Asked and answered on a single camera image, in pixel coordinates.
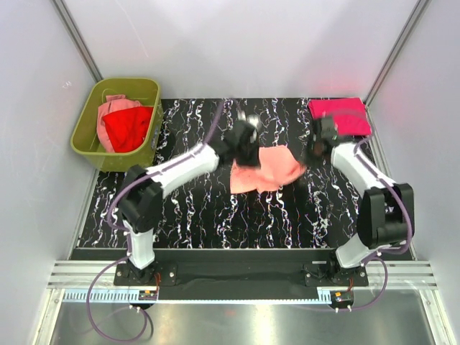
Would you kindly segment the salmon pink t shirt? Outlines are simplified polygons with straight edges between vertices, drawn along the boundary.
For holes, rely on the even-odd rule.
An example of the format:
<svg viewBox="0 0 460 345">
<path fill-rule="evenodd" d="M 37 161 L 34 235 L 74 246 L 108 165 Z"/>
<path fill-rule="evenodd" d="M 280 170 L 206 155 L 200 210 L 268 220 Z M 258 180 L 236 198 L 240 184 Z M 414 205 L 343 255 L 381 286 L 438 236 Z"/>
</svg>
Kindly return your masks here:
<svg viewBox="0 0 460 345">
<path fill-rule="evenodd" d="M 260 147 L 259 167 L 244 167 L 236 162 L 231 167 L 230 193 L 241 194 L 276 191 L 297 180 L 306 166 L 298 162 L 285 145 Z"/>
</svg>

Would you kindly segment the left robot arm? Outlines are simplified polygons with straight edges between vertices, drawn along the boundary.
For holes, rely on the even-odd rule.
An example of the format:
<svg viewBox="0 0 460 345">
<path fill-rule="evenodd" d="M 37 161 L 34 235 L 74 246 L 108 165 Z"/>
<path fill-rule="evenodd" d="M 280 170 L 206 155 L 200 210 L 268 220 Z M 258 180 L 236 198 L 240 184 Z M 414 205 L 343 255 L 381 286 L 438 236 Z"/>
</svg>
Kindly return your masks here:
<svg viewBox="0 0 460 345">
<path fill-rule="evenodd" d="M 256 115 L 237 119 L 224 137 L 198 143 L 191 150 L 147 169 L 129 169 L 117 202 L 129 240 L 126 265 L 141 285 L 155 277 L 153 234 L 162 214 L 163 200 L 174 190 L 202 175 L 239 163 L 259 167 L 259 130 Z"/>
</svg>

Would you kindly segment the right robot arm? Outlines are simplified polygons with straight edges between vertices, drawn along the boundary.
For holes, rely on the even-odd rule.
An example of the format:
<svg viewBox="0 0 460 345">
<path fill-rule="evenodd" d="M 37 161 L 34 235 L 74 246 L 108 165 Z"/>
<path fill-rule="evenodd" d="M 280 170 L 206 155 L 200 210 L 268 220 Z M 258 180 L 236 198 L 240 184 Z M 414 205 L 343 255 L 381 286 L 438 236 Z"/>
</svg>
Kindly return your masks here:
<svg viewBox="0 0 460 345">
<path fill-rule="evenodd" d="M 342 285 L 360 268 L 381 254 L 404 254 L 415 232 L 414 193 L 407 183 L 396 183 L 381 172 L 362 152 L 363 137 L 342 134 L 333 115 L 313 120 L 313 133 L 305 151 L 308 167 L 324 162 L 339 170 L 355 187 L 361 203 L 356 233 L 334 249 L 323 269 L 325 277 Z"/>
</svg>

